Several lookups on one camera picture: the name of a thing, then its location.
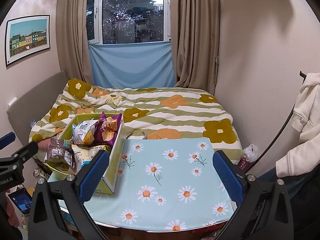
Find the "box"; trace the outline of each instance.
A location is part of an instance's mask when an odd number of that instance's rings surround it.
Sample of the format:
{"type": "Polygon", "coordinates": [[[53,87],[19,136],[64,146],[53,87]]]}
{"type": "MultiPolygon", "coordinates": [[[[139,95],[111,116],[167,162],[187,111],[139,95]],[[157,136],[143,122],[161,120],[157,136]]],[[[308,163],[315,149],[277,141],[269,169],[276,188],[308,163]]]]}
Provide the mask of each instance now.
{"type": "MultiPolygon", "coordinates": [[[[108,114],[105,113],[106,117],[114,116],[117,114],[108,114]]],[[[70,140],[72,137],[72,124],[78,125],[82,121],[85,120],[97,120],[100,118],[101,113],[94,113],[94,114],[77,114],[71,122],[66,126],[66,128],[63,130],[63,132],[60,134],[58,139],[64,139],[64,140],[70,140]]],[[[115,186],[116,186],[116,179],[118,175],[118,169],[119,164],[121,160],[121,154],[122,149],[124,145],[124,121],[123,116],[121,119],[121,124],[119,127],[118,135],[115,141],[115,144],[112,148],[111,154],[110,154],[110,162],[109,166],[103,175],[103,178],[99,182],[96,191],[104,194],[110,194],[113,195],[115,192],[115,186]]],[[[56,170],[55,168],[51,167],[47,164],[47,166],[52,170],[52,172],[60,179],[64,180],[67,177],[67,174],[61,171],[56,170]]]]}

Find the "smartphone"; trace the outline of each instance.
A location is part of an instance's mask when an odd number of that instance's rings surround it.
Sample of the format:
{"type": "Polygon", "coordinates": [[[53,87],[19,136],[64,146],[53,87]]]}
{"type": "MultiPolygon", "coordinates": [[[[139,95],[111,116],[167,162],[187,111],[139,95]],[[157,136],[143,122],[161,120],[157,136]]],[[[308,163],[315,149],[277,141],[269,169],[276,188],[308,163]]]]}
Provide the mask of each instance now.
{"type": "Polygon", "coordinates": [[[10,193],[8,197],[17,206],[22,214],[28,215],[30,213],[32,197],[25,188],[10,193]]]}

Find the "picture frame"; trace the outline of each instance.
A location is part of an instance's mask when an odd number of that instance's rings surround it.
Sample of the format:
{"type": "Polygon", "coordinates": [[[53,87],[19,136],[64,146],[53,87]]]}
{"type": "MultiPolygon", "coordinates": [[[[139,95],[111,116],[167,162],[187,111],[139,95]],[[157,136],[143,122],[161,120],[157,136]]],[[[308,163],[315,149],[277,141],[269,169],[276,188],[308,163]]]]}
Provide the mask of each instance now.
{"type": "Polygon", "coordinates": [[[45,49],[50,49],[50,15],[26,16],[7,21],[4,41],[6,68],[45,49]]]}

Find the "finger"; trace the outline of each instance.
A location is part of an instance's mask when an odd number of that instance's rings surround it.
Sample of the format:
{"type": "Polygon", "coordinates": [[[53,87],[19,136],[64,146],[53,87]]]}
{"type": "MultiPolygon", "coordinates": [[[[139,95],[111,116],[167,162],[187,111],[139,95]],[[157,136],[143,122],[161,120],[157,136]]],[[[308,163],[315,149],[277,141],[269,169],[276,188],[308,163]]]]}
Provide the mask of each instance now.
{"type": "Polygon", "coordinates": [[[19,226],[19,219],[16,214],[14,214],[12,217],[9,217],[8,222],[11,226],[14,226],[16,228],[19,226]]]}
{"type": "Polygon", "coordinates": [[[9,217],[13,216],[16,212],[14,210],[14,207],[10,201],[10,199],[7,197],[7,208],[6,208],[6,213],[8,214],[9,217]]]}

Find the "window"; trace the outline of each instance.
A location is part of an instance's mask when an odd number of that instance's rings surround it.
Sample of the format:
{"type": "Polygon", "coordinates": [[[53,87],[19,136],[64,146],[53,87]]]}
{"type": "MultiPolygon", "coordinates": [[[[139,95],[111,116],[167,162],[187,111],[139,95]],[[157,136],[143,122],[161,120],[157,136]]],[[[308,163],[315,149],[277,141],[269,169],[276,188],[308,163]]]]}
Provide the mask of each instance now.
{"type": "Polygon", "coordinates": [[[170,39],[170,0],[87,0],[90,43],[128,44],[170,39]]]}

